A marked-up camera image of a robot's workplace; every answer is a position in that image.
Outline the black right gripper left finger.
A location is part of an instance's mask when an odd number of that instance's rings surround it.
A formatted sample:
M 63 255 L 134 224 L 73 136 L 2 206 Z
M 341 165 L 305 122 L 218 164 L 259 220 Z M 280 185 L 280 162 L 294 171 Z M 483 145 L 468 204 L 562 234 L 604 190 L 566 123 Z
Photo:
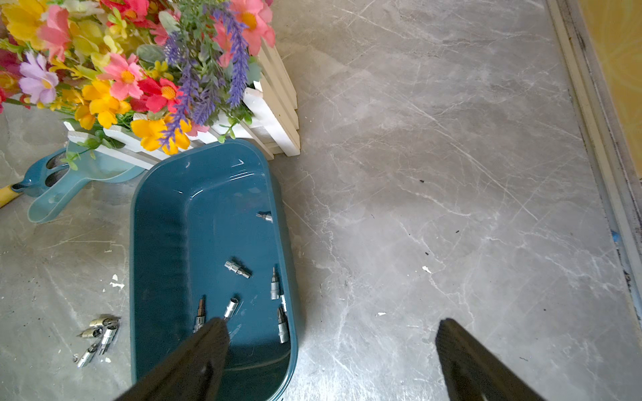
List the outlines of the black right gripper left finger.
M 214 318 L 118 399 L 214 400 L 229 344 L 227 323 Z

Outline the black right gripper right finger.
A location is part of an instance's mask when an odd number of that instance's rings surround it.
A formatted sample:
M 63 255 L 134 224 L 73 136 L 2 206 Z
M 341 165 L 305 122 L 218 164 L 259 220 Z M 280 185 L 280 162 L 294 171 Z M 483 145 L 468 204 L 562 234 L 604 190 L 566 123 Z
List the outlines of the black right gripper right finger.
M 450 400 L 541 400 L 456 320 L 441 320 L 436 351 Z

